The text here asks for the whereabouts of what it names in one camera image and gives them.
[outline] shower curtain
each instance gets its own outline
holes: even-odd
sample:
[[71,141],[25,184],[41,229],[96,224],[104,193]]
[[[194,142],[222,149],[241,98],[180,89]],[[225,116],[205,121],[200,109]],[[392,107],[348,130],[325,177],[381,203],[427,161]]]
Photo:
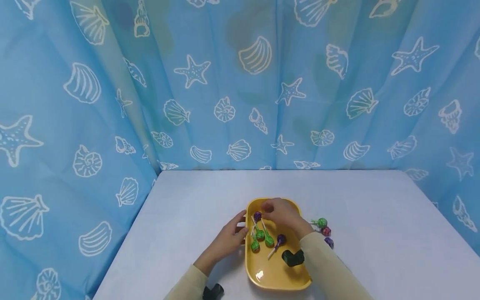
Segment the shower curtain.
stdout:
[[92,298],[170,169],[399,169],[480,253],[480,2],[0,7],[0,298]]

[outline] starfish print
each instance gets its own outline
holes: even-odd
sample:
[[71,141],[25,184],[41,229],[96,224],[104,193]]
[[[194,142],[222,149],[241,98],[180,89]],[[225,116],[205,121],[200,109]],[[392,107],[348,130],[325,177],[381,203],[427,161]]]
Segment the starfish print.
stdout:
[[185,88],[190,88],[192,83],[195,81],[200,82],[201,84],[207,84],[207,80],[205,79],[205,71],[210,67],[211,62],[205,61],[199,65],[197,65],[190,54],[187,54],[187,68],[176,68],[173,71],[177,74],[183,74],[187,77],[187,82],[185,83]]
[[446,165],[455,168],[458,171],[460,181],[462,181],[466,174],[473,176],[473,167],[470,165],[470,161],[473,158],[473,152],[461,155],[458,150],[453,147],[450,147],[450,152],[452,153],[452,161],[448,162]]
[[434,53],[438,48],[440,48],[439,45],[424,49],[423,37],[419,37],[415,46],[413,46],[412,51],[397,51],[392,54],[394,59],[401,60],[402,62],[392,71],[391,75],[395,76],[407,68],[412,68],[415,72],[420,72],[423,60]]
[[132,104],[133,102],[130,100],[123,100],[121,97],[121,90],[117,89],[117,96],[115,97],[115,100],[119,103],[120,105],[120,112],[121,112],[121,117],[122,119],[127,115],[127,112],[125,111],[125,106],[128,106]]
[[287,146],[293,146],[295,145],[294,143],[290,142],[284,142],[283,141],[283,135],[279,135],[276,144],[270,144],[273,148],[276,148],[277,150],[281,151],[283,154],[287,154]]
[[0,150],[7,153],[8,163],[15,168],[20,162],[20,150],[23,147],[40,147],[43,142],[34,139],[28,134],[32,125],[33,116],[21,117],[12,126],[0,124]]
[[297,97],[297,98],[305,98],[307,95],[305,95],[302,92],[299,92],[299,85],[301,84],[301,81],[303,78],[299,78],[295,80],[294,83],[288,85],[285,82],[282,82],[282,93],[280,94],[280,97],[278,97],[277,101],[275,103],[280,103],[280,101],[285,100],[285,103],[287,106],[290,105],[290,101],[292,100],[292,97]]

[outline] white table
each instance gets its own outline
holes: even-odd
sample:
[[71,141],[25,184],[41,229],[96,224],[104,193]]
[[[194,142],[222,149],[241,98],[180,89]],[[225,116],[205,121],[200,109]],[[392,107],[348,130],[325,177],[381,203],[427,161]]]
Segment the white table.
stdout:
[[[222,226],[259,197],[294,200],[305,219],[328,219],[335,252],[379,300],[480,297],[480,258],[403,172],[162,172],[94,300],[159,300]],[[222,261],[209,286],[229,299],[323,299],[262,291],[242,250]]]

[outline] finger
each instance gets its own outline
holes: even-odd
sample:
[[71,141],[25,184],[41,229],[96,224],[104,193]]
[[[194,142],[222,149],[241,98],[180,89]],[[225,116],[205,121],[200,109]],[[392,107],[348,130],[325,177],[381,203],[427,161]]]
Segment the finger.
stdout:
[[242,210],[241,212],[239,212],[236,216],[233,217],[233,219],[230,220],[229,224],[237,224],[237,223],[240,223],[243,216],[245,216],[245,214],[247,213],[247,210]]
[[245,227],[244,229],[240,230],[237,234],[235,234],[234,238],[236,238],[238,243],[241,244],[241,242],[245,240],[247,233],[248,233],[248,228]]
[[274,203],[275,201],[273,199],[267,199],[263,201],[263,203],[260,205],[260,207],[268,213],[271,213],[274,209]]

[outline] green lollipop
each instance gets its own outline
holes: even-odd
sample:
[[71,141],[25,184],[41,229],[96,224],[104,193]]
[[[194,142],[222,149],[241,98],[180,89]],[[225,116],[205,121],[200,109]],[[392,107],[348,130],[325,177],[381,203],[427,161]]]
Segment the green lollipop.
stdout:
[[257,230],[257,233],[256,233],[257,240],[263,241],[263,240],[265,239],[265,233],[264,233],[264,231],[258,229],[257,224],[255,223],[255,219],[253,218],[253,216],[252,216],[252,221],[253,221],[253,226],[254,226],[255,229]]
[[268,248],[272,248],[275,245],[275,240],[268,234],[267,227],[265,226],[264,220],[263,219],[261,220],[265,229],[265,233],[267,234],[267,236],[265,237],[265,245]]
[[253,253],[258,253],[260,251],[260,244],[257,242],[257,237],[253,235],[253,242],[250,245],[250,248]]

